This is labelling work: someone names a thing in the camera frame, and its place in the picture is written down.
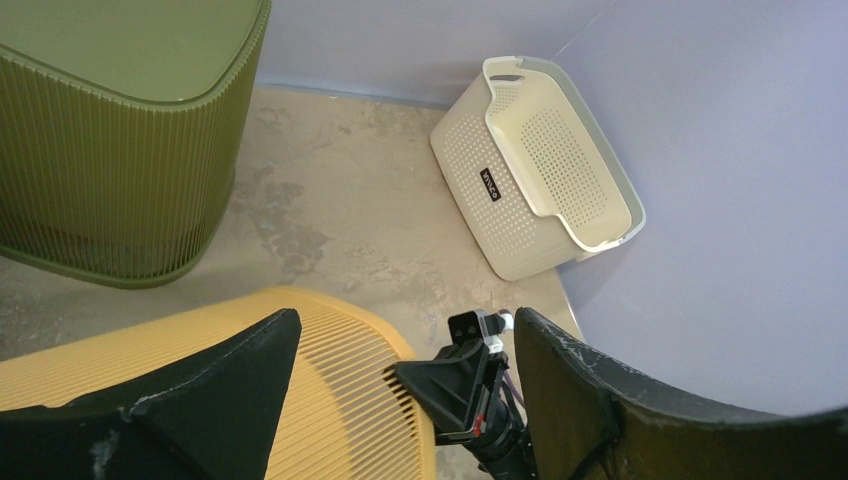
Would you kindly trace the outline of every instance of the green plastic bin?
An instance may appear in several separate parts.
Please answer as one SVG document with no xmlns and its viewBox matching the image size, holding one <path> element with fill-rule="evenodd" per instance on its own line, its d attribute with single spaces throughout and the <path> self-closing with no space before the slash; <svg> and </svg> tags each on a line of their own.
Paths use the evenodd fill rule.
<svg viewBox="0 0 848 480">
<path fill-rule="evenodd" d="M 173 281 L 232 189 L 263 0 L 0 0 L 0 254 Z"/>
</svg>

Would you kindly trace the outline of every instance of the gray floor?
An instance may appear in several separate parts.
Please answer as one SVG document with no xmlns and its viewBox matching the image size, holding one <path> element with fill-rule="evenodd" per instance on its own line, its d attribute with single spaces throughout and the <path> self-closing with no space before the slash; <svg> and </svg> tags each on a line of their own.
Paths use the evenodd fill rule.
<svg viewBox="0 0 848 480">
<path fill-rule="evenodd" d="M 448 315 L 536 308 L 578 334 L 554 271 L 507 283 L 480 253 L 428 143 L 438 110 L 256 88 L 236 186 L 206 255 L 141 291 L 79 282 L 0 258 L 0 360 L 294 284 L 388 320 L 421 358 Z M 441 479 L 488 478 L 458 447 Z"/>
</svg>

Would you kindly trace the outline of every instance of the brand label on basket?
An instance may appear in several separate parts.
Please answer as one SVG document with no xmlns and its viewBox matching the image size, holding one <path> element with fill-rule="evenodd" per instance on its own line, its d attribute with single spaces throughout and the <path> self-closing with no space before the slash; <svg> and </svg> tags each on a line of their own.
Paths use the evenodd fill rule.
<svg viewBox="0 0 848 480">
<path fill-rule="evenodd" d="M 486 186 L 486 191 L 489 192 L 489 196 L 492 197 L 492 201 L 497 202 L 500 200 L 501 191 L 498 190 L 498 185 L 495 183 L 494 177 L 492 177 L 492 172 L 490 172 L 488 168 L 484 168 L 480 172 L 480 178 L 483 179 L 483 185 Z"/>
</svg>

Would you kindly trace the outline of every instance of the white plastic basket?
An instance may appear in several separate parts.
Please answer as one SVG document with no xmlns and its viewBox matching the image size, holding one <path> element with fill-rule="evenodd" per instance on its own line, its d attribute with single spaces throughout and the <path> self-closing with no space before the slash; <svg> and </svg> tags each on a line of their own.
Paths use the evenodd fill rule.
<svg viewBox="0 0 848 480">
<path fill-rule="evenodd" d="M 477 243 L 505 280 L 608 250 L 645 224 L 609 142 L 554 63 L 486 60 L 430 143 Z"/>
</svg>

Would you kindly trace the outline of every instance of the white wall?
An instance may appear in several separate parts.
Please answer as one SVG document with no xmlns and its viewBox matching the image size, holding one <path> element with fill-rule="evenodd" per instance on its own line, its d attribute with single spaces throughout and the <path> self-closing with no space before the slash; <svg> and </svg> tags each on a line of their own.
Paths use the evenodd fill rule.
<svg viewBox="0 0 848 480">
<path fill-rule="evenodd" d="M 257 82 L 450 105 L 488 57 L 553 57 L 610 0 L 275 0 Z"/>
<path fill-rule="evenodd" d="M 561 277 L 589 343 L 778 413 L 848 404 L 848 3 L 621 0 L 555 61 L 647 211 Z"/>
</svg>

